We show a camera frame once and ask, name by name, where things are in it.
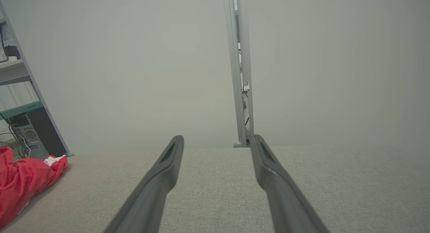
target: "gray upholstered surface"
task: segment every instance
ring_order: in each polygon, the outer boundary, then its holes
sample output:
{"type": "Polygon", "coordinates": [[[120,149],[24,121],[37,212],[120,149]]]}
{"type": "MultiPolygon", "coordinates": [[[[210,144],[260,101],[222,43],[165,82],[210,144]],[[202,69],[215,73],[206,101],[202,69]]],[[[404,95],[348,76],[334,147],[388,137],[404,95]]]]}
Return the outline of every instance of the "gray upholstered surface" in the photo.
{"type": "MultiPolygon", "coordinates": [[[[429,232],[428,158],[378,146],[272,148],[332,233],[429,232]]],[[[102,232],[160,152],[69,158],[3,232],[102,232]]],[[[186,150],[160,232],[273,232],[249,149],[186,150]]]]}

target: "red cloth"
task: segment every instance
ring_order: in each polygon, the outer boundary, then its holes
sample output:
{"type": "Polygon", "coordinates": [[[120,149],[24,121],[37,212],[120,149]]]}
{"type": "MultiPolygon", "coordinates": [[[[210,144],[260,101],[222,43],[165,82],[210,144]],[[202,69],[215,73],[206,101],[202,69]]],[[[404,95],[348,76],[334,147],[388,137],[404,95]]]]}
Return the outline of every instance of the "red cloth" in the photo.
{"type": "Polygon", "coordinates": [[[67,157],[51,167],[37,158],[14,163],[12,149],[0,148],[0,229],[20,213],[31,196],[55,184],[68,167],[67,157]]]}

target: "white cloth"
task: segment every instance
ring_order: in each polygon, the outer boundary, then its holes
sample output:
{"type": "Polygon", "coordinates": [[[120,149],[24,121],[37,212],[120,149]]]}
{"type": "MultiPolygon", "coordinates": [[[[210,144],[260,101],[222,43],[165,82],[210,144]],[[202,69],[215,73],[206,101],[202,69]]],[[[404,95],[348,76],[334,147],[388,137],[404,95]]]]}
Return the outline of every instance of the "white cloth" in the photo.
{"type": "Polygon", "coordinates": [[[46,165],[48,165],[49,167],[56,161],[60,161],[61,158],[65,157],[66,155],[62,155],[60,157],[52,157],[49,156],[48,158],[46,158],[43,162],[45,162],[46,165]]]}

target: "teal shelf edge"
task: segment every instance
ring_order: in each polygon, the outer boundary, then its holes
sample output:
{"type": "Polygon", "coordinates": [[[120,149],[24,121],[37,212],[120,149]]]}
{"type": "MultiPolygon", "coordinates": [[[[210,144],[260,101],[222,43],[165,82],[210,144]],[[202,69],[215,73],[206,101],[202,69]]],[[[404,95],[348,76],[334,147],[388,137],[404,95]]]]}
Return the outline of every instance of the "teal shelf edge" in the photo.
{"type": "Polygon", "coordinates": [[[20,107],[16,107],[13,109],[8,109],[5,111],[2,111],[2,115],[8,119],[11,118],[15,115],[20,115],[20,114],[25,114],[28,113],[30,111],[33,111],[35,109],[39,109],[39,108],[43,108],[43,104],[41,101],[37,101],[37,102],[33,102],[33,103],[29,103],[20,107]]]}

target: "white wall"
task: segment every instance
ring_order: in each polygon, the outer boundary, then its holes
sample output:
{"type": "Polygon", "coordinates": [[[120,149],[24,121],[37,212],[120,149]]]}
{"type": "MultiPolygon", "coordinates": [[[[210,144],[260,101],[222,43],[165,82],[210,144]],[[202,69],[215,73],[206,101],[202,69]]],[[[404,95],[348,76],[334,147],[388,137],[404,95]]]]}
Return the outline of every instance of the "white wall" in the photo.
{"type": "Polygon", "coordinates": [[[247,0],[255,132],[269,145],[428,152],[430,0],[247,0]]]}
{"type": "Polygon", "coordinates": [[[69,150],[238,140],[223,0],[1,0],[69,150]]]}

